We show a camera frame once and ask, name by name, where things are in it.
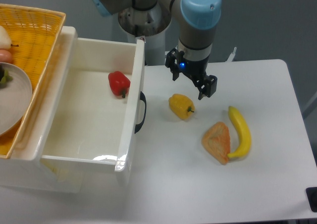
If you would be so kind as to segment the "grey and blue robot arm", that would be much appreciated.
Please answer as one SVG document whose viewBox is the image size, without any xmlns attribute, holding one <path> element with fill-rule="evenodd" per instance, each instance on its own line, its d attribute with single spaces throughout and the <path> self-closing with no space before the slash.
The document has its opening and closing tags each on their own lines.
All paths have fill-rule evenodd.
<svg viewBox="0 0 317 224">
<path fill-rule="evenodd" d="M 131 38 L 145 38 L 151 46 L 175 20 L 178 44 L 166 56 L 165 66 L 177 79 L 184 74 L 199 90 L 199 99 L 211 97 L 217 78 L 206 74 L 222 0 L 92 0 L 103 16 L 117 14 L 122 30 Z"/>
</svg>

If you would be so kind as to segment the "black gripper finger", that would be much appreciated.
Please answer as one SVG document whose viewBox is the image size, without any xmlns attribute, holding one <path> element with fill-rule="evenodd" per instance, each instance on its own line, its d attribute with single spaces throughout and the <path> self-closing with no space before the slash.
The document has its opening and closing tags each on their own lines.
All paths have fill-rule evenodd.
<svg viewBox="0 0 317 224">
<path fill-rule="evenodd" d="M 214 75 L 194 76 L 192 82 L 199 90 L 198 100 L 204 97 L 210 98 L 216 92 L 217 77 Z"/>
<path fill-rule="evenodd" d="M 170 69 L 172 73 L 172 80 L 175 81 L 179 77 L 179 67 L 178 67 L 178 50 L 173 48 L 166 55 L 165 66 Z"/>
</svg>

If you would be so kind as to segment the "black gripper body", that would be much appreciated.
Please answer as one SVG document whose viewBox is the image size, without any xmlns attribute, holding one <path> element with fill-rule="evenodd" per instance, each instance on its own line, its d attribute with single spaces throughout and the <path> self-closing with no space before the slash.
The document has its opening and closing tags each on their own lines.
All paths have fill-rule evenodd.
<svg viewBox="0 0 317 224">
<path fill-rule="evenodd" d="M 210 80 L 206 74 L 206 67 L 208 64 L 209 56 L 200 60 L 193 60 L 185 58 L 185 52 L 173 49 L 174 67 L 173 67 L 173 81 L 175 81 L 180 73 L 191 79 L 193 83 L 205 83 Z"/>
</svg>

